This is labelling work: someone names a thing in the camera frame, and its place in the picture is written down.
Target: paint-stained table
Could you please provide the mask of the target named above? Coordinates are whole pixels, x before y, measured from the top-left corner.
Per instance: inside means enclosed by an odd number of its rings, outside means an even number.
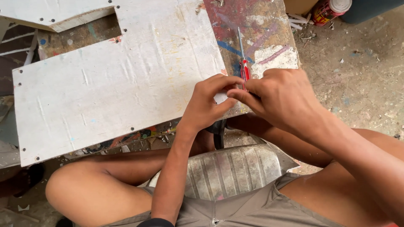
[[[243,35],[244,53],[253,78],[259,78],[268,68],[299,67],[299,57],[282,0],[205,0],[195,7],[195,14],[204,10],[212,23],[227,69],[223,74],[240,76],[238,27]],[[112,14],[60,33],[40,30],[38,52],[43,60],[104,40],[119,42],[121,35],[116,15]],[[249,111],[247,106],[238,103],[224,118]],[[80,149],[72,155],[80,156],[164,136],[175,131],[178,121],[174,119],[114,138]]]

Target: screwdriver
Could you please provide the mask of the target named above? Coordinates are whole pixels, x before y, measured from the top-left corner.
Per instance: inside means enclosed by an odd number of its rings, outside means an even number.
[[[247,82],[247,80],[250,79],[250,69],[247,66],[247,60],[244,57],[244,50],[243,50],[243,43],[241,41],[240,27],[238,27],[238,41],[240,42],[240,49],[241,49],[240,73],[241,73],[241,78],[244,80],[243,90],[247,91],[245,82]],[[249,93],[252,94],[255,98],[261,99],[258,95],[254,94],[252,92],[249,92]]]

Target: torn hole in shorts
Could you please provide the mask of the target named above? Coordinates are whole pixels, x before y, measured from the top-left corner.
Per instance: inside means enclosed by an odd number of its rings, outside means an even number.
[[[223,220],[212,219],[212,224],[213,224],[213,226],[216,226],[217,224],[219,224],[222,221]]]

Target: cardboard box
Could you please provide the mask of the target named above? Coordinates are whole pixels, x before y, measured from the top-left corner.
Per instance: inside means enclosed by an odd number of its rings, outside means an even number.
[[[318,0],[284,0],[286,13],[306,14]]]

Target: hand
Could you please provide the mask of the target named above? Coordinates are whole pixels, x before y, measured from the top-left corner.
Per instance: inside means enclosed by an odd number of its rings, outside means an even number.
[[[263,76],[245,84],[261,99],[236,89],[229,90],[227,96],[245,103],[273,126],[300,138],[317,133],[322,117],[330,113],[317,101],[306,73],[301,69],[268,69]]]
[[[237,76],[217,74],[196,83],[191,100],[178,127],[186,127],[197,133],[212,125],[237,103],[237,100],[228,98],[224,102],[216,104],[213,97],[219,91],[226,88],[236,88],[236,84],[242,84],[243,82],[244,80]]]

